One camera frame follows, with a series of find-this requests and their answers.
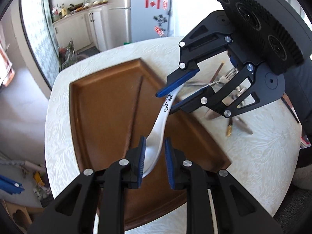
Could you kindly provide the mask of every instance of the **white spoon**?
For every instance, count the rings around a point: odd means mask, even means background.
[[[166,121],[179,91],[183,88],[183,84],[170,92],[163,103],[160,113],[155,121],[154,127],[146,138],[146,151],[144,159],[143,177],[147,176],[155,167],[161,148],[163,146],[163,134],[165,132]]]

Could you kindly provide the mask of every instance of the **table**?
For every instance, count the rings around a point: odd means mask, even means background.
[[[56,197],[79,175],[71,138],[69,118],[69,83],[110,66],[142,58],[164,81],[178,67],[179,47],[182,37],[168,37],[121,46],[85,59],[62,71],[52,89],[45,127],[46,167],[53,196]],[[226,53],[221,53],[199,63],[196,79],[209,82],[224,62],[221,74],[232,65]],[[190,94],[182,90],[180,98]],[[227,119],[204,119],[206,107],[193,114],[207,129],[232,164],[227,169],[273,216],[279,208],[291,183],[299,154],[301,125],[283,104],[271,104],[242,114],[253,130],[253,135],[233,129],[225,137]],[[186,205],[136,229],[134,233],[185,233]]]

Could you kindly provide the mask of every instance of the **wooden tray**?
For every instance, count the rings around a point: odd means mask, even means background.
[[[107,168],[148,136],[165,98],[164,83],[141,59],[125,62],[70,84],[70,120],[80,171]],[[164,137],[204,169],[218,171],[230,161],[204,127],[182,111],[170,115]],[[125,230],[149,223],[186,202],[185,191],[170,189],[164,150],[138,190],[125,195]]]

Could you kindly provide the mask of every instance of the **white table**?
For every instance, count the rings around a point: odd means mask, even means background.
[[[85,59],[62,71],[52,89],[46,117],[46,167],[53,196],[56,197],[79,175],[71,138],[69,118],[69,83],[110,66],[141,57],[164,81],[179,63],[181,37],[161,38],[129,44]],[[221,74],[231,68],[226,53],[199,64],[196,78],[209,82],[221,62]],[[184,90],[180,98],[190,94]],[[213,136],[232,164],[227,169],[273,216],[291,183],[299,154],[301,125],[297,124],[281,100],[242,114],[253,135],[234,128],[225,137],[227,119],[203,118],[207,108],[195,117]],[[186,206],[128,233],[185,233]]]

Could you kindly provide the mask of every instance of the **silver screw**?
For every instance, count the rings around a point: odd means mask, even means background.
[[[129,164],[129,160],[127,160],[127,159],[121,159],[121,160],[119,161],[119,164],[120,164],[121,166],[128,165],[128,164]]]
[[[226,177],[229,173],[226,170],[219,170],[219,175],[221,177]]]
[[[185,167],[190,167],[190,166],[192,166],[192,162],[190,161],[190,160],[185,160],[185,161],[183,161],[183,165],[185,166]]]
[[[253,70],[252,64],[248,63],[248,64],[247,64],[247,69],[248,69],[249,71],[252,71],[252,70]]]
[[[231,39],[229,36],[226,36],[226,37],[224,38],[224,40],[225,40],[226,42],[231,42],[231,41],[232,41],[232,39]]]
[[[200,100],[200,102],[201,102],[203,105],[205,105],[205,104],[207,104],[208,99],[205,98],[205,97],[203,97],[203,98]]]
[[[85,170],[83,171],[83,174],[85,174],[85,176],[90,176],[92,173],[93,173],[93,170],[92,170],[92,169],[85,169]]]
[[[186,67],[186,65],[185,65],[184,62],[181,62],[181,63],[179,64],[179,68],[184,69],[185,67]]]
[[[225,110],[224,111],[224,116],[229,118],[231,116],[231,111],[230,110]]]

